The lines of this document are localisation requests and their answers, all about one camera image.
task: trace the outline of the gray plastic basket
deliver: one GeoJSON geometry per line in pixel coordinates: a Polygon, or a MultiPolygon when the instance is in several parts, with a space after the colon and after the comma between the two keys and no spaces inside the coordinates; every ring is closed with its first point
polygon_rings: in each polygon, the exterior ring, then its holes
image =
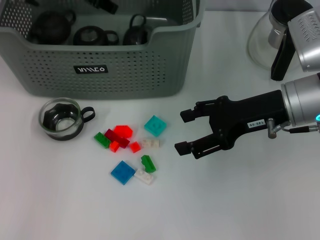
{"type": "Polygon", "coordinates": [[[45,97],[133,99],[164,97],[183,86],[196,27],[205,0],[113,0],[116,15],[84,0],[0,0],[0,55],[24,88],[45,97]],[[33,21],[45,10],[73,9],[75,31],[87,25],[114,30],[122,42],[133,14],[153,27],[148,43],[135,46],[40,45],[27,39],[33,21]],[[77,74],[74,66],[106,65],[108,73],[77,74]]]}

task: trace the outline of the metal cylinder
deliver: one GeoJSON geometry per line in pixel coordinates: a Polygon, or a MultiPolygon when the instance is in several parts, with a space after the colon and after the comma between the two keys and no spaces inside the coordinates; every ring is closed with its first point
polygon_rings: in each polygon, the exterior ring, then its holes
{"type": "Polygon", "coordinates": [[[272,29],[269,33],[268,42],[273,48],[279,49],[287,26],[276,20],[272,13],[269,14],[269,20],[272,24],[272,29]]]}
{"type": "Polygon", "coordinates": [[[282,84],[281,90],[293,127],[316,121],[320,114],[320,73],[282,84]]]}

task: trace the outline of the lego brick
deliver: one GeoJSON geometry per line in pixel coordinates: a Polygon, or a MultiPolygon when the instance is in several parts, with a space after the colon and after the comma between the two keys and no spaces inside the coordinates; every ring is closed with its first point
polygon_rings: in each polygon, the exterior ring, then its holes
{"type": "Polygon", "coordinates": [[[106,138],[110,139],[112,142],[119,143],[120,147],[123,148],[123,149],[125,149],[128,146],[128,144],[130,143],[129,140],[118,136],[111,129],[108,129],[108,131],[105,132],[104,136],[106,138]]]}
{"type": "Polygon", "coordinates": [[[144,125],[144,128],[155,137],[158,137],[166,127],[167,124],[155,115],[144,125]]]}
{"type": "Polygon", "coordinates": [[[160,141],[158,139],[143,139],[142,147],[158,149],[160,147],[160,141]]]}
{"type": "Polygon", "coordinates": [[[117,125],[114,128],[114,133],[122,138],[131,138],[134,131],[128,125],[117,125]]]}
{"type": "Polygon", "coordinates": [[[133,153],[136,153],[141,150],[141,146],[137,141],[135,141],[134,143],[130,144],[130,149],[133,153]]]}
{"type": "Polygon", "coordinates": [[[135,170],[121,161],[111,172],[111,175],[117,179],[120,183],[125,185],[129,179],[135,174],[135,170]]]}
{"type": "Polygon", "coordinates": [[[141,157],[141,160],[142,160],[141,163],[144,165],[145,171],[147,173],[153,173],[156,171],[156,167],[155,167],[154,163],[152,162],[150,156],[143,155],[141,157]]]}
{"type": "Polygon", "coordinates": [[[116,141],[113,141],[111,144],[110,144],[110,150],[112,151],[112,152],[116,152],[117,150],[118,150],[118,148],[120,147],[120,145],[119,145],[119,143],[118,142],[116,142],[116,141]]]}
{"type": "Polygon", "coordinates": [[[154,176],[150,175],[149,173],[143,171],[142,169],[138,169],[134,176],[138,179],[140,179],[142,182],[144,182],[147,185],[150,185],[151,182],[154,179],[154,176]]]}
{"type": "Polygon", "coordinates": [[[94,139],[100,143],[105,149],[109,148],[111,141],[105,137],[101,132],[98,132],[95,136],[94,139]]]}

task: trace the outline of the cup handle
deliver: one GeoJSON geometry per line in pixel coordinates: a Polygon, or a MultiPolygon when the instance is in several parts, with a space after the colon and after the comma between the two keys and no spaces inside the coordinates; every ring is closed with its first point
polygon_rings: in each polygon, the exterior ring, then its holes
{"type": "Polygon", "coordinates": [[[141,15],[141,14],[135,14],[135,15],[133,15],[133,16],[131,17],[130,24],[129,24],[129,28],[130,28],[130,29],[133,27],[134,20],[135,20],[135,18],[136,18],[137,16],[143,17],[143,23],[141,24],[140,27],[146,25],[146,23],[147,23],[147,18],[146,18],[146,16],[141,15]]]}
{"type": "Polygon", "coordinates": [[[116,36],[116,40],[114,41],[110,41],[108,39],[109,45],[117,45],[119,43],[119,36],[115,31],[107,30],[107,31],[104,31],[104,33],[106,34],[106,38],[108,38],[108,34],[116,36]]]}
{"type": "Polygon", "coordinates": [[[92,106],[87,106],[81,110],[81,115],[82,115],[83,121],[86,123],[95,118],[96,112],[92,106]],[[87,112],[92,112],[92,114],[87,117],[84,117],[84,114],[87,112]]]}
{"type": "Polygon", "coordinates": [[[70,24],[70,26],[72,26],[76,22],[76,19],[77,19],[76,13],[73,10],[69,9],[64,13],[64,17],[67,18],[68,15],[71,15],[71,20],[69,21],[69,24],[70,24]]]}

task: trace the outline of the red lego brick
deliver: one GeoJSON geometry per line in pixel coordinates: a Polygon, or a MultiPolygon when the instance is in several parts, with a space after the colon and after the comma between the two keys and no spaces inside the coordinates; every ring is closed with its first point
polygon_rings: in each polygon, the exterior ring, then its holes
{"type": "Polygon", "coordinates": [[[141,150],[139,143],[136,141],[134,143],[130,144],[130,148],[133,153],[136,153],[141,150]]]}
{"type": "Polygon", "coordinates": [[[131,138],[133,134],[133,130],[128,125],[117,125],[113,129],[114,133],[122,138],[131,138]]]}
{"type": "Polygon", "coordinates": [[[104,136],[111,140],[112,142],[117,142],[119,143],[120,147],[125,149],[128,144],[130,143],[129,140],[118,136],[117,134],[114,133],[114,131],[112,131],[111,129],[108,129],[108,131],[105,132],[104,136]]]}
{"type": "Polygon", "coordinates": [[[116,152],[118,150],[118,148],[120,147],[119,143],[116,142],[116,141],[113,141],[110,145],[109,145],[109,149],[112,151],[112,152],[116,152]]]}

